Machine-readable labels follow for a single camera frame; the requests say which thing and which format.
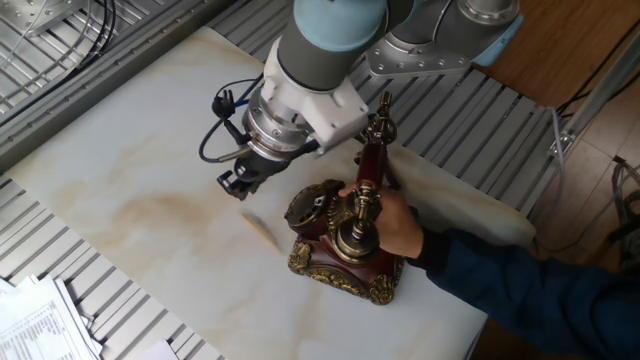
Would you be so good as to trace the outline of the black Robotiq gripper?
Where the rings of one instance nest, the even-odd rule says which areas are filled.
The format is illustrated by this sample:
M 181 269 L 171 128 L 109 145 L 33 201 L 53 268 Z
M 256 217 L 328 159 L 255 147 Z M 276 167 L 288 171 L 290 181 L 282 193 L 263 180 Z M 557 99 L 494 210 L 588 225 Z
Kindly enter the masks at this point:
M 235 161 L 234 172 L 225 171 L 217 178 L 217 182 L 228 195 L 244 201 L 258 190 L 262 182 L 284 171 L 289 165 L 289 161 L 272 161 L 251 151 Z

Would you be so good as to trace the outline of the person's bare hand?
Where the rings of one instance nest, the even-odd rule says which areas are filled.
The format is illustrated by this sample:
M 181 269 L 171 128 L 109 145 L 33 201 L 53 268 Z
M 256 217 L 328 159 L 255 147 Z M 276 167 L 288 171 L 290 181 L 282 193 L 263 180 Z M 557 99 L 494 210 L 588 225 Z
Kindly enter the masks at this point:
M 422 252 L 423 230 L 405 197 L 387 187 L 379 190 L 381 212 L 376 219 L 380 248 L 391 254 L 417 259 Z

